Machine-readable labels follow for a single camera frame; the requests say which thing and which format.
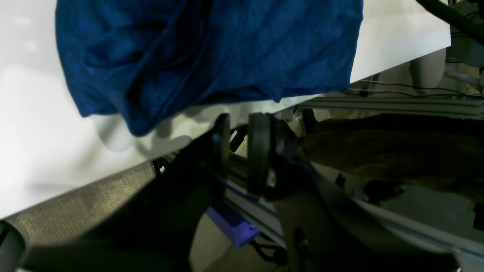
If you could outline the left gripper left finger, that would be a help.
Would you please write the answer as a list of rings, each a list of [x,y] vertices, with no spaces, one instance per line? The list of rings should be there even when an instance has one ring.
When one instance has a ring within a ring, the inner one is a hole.
[[[190,272],[201,217],[223,200],[230,118],[206,134],[107,219],[73,239],[31,246],[18,272]]]

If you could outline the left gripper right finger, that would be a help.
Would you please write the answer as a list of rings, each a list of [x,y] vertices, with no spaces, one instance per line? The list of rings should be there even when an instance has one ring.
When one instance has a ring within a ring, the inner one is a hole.
[[[273,203],[294,272],[454,272],[449,253],[420,249],[325,180],[273,115],[248,122],[248,194]]]

